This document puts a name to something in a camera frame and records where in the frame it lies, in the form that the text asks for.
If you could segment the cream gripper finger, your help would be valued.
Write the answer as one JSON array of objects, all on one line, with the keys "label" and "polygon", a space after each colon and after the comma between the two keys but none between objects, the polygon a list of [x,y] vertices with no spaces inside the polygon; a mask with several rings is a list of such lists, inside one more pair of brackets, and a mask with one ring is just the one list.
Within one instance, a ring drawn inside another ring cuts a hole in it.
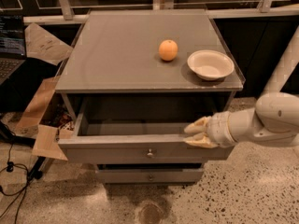
[{"label": "cream gripper finger", "polygon": [[184,142],[190,146],[203,147],[203,148],[214,148],[215,144],[208,138],[205,133],[199,133],[191,137],[184,139]]},{"label": "cream gripper finger", "polygon": [[185,133],[204,133],[207,129],[209,117],[201,117],[184,128]]}]

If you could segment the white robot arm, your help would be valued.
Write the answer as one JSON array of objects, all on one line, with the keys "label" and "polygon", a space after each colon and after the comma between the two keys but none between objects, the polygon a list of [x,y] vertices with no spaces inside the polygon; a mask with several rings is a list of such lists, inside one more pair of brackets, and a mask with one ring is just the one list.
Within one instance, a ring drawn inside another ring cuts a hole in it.
[{"label": "white robot arm", "polygon": [[299,146],[299,97],[284,92],[261,96],[253,108],[220,112],[189,124],[188,145],[233,147],[252,142],[264,147]]}]

